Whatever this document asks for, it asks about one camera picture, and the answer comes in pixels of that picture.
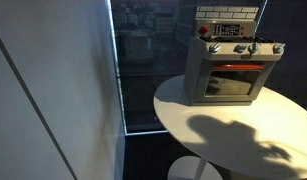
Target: table top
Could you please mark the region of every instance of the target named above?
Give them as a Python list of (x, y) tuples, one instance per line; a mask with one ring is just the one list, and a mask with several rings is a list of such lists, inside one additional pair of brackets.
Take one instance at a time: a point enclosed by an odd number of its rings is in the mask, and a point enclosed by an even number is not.
[(184, 76), (154, 95), (158, 118), (197, 155), (231, 171), (268, 179), (307, 178), (307, 111), (265, 87), (250, 106), (189, 106)]

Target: oven handle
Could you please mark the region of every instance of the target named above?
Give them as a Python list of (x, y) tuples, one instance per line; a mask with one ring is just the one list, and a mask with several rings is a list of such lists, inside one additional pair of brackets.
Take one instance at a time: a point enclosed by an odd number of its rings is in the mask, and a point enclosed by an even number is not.
[(243, 69), (243, 70), (256, 70), (256, 69), (263, 69), (264, 65), (244, 65), (244, 64), (215, 64), (213, 66), (215, 69), (223, 69), (223, 70), (236, 70), (236, 69)]

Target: oven window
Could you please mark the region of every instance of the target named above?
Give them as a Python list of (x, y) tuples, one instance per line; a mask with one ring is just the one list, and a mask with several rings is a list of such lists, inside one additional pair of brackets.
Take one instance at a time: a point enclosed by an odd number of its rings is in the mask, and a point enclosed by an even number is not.
[(260, 71), (212, 71), (205, 96), (248, 95)]

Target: window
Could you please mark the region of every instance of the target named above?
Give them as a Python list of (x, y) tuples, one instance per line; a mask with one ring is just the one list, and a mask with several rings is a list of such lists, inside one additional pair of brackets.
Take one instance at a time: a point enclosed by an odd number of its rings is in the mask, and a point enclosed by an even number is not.
[[(157, 2), (111, 0), (113, 17), (121, 16), (114, 18), (113, 23), (119, 24), (114, 26), (117, 78), (121, 82), (127, 133), (164, 130), (153, 108), (154, 92), (165, 80), (185, 72), (196, 6), (232, 5), (231, 1), (225, 1), (226, 4), (213, 0)], [(259, 7), (261, 3), (262, 0), (240, 0), (234, 6)], [(124, 15), (126, 8), (129, 16)]]

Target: white wall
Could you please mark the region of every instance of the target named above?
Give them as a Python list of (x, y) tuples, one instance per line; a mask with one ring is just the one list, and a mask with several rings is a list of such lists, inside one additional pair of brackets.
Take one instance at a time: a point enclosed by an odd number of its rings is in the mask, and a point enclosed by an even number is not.
[(104, 0), (0, 0), (0, 36), (79, 179), (122, 179)]
[(72, 180), (0, 50), (0, 180)]

